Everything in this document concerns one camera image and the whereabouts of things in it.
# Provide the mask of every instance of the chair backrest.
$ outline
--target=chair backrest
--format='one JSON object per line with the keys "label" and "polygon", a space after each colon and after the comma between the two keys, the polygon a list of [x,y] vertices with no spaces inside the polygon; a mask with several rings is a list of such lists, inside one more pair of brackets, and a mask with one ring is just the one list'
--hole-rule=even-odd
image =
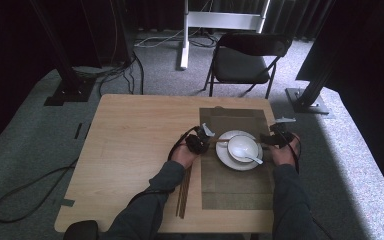
{"label": "chair backrest", "polygon": [[292,44],[292,39],[283,34],[226,33],[217,42],[219,47],[227,47],[251,56],[284,57]]}

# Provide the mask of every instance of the person's left hand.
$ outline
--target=person's left hand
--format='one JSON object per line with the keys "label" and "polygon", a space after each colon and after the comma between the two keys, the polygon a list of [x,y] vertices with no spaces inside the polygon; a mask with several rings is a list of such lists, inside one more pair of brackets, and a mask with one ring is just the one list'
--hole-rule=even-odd
{"label": "person's left hand", "polygon": [[180,146],[174,150],[171,160],[180,163],[185,169],[188,169],[197,157],[198,155],[189,151],[186,142],[183,141]]}

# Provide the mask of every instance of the spoon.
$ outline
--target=spoon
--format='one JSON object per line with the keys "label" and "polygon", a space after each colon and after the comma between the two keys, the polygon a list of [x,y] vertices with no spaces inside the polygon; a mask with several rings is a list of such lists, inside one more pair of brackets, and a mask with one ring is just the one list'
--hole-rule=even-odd
{"label": "spoon", "polygon": [[233,149],[232,149],[232,153],[233,153],[236,157],[249,158],[249,159],[252,159],[252,160],[256,161],[258,164],[262,164],[262,163],[263,163],[263,161],[262,161],[261,159],[249,155],[249,154],[246,153],[245,150],[242,149],[242,148],[233,148]]}

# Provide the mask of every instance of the gray carpet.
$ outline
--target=gray carpet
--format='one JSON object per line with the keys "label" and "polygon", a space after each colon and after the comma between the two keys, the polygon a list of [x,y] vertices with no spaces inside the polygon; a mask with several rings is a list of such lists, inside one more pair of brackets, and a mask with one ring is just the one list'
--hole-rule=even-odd
{"label": "gray carpet", "polygon": [[[170,35],[173,32],[142,34],[140,37],[163,34]],[[180,46],[179,42],[166,42],[153,48],[135,48],[145,70],[145,94],[208,94],[208,91],[200,90],[213,50],[192,45],[189,67],[180,71]],[[332,113],[330,117],[323,117],[294,113],[285,94],[285,88],[307,86],[307,82],[295,81],[295,77],[310,48],[311,43],[294,41],[287,56],[279,62],[269,100],[276,117],[297,119],[288,127],[301,137],[303,152],[300,176],[310,196],[313,215],[335,239],[384,239],[384,178],[339,95],[329,89],[322,91],[321,97]],[[106,70],[88,67],[76,69],[89,73]],[[132,76],[136,79],[134,92],[139,94],[140,71],[136,63]],[[87,128],[99,103],[99,84],[96,84],[87,103],[43,106],[59,81],[55,70],[43,77],[1,134],[0,197],[46,172],[69,165],[79,156]],[[247,86],[217,85],[214,96],[263,98],[266,86],[257,86],[244,94],[246,89]],[[103,84],[101,90],[103,93],[128,94],[128,82],[118,78]],[[80,123],[82,128],[76,134]],[[50,176],[3,202],[1,216],[16,218],[23,215],[46,194],[58,175]],[[53,224],[70,177],[71,171],[43,206],[28,218],[13,224],[0,223],[0,239],[62,239],[63,234],[57,233]],[[327,239],[319,229],[317,231],[320,239]],[[160,239],[182,237],[244,239],[241,234],[164,234]],[[270,234],[261,234],[260,239],[270,239]]]}

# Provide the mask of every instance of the hand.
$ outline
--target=hand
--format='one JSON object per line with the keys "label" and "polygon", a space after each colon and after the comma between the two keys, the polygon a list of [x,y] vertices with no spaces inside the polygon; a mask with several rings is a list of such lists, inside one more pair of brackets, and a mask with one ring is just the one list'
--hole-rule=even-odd
{"label": "hand", "polygon": [[180,143],[179,147],[174,150],[171,160],[182,164],[185,169],[188,169],[197,157],[198,155],[189,151],[186,142],[183,141]]}
{"label": "hand", "polygon": [[[294,136],[294,139],[289,143],[289,145],[291,145],[292,149],[294,149],[295,154],[298,155],[297,145],[299,143],[299,137],[296,134],[294,134]],[[276,166],[290,164],[295,167],[295,159],[288,145],[280,149],[275,146],[269,146],[269,149],[273,157],[273,162]]]}

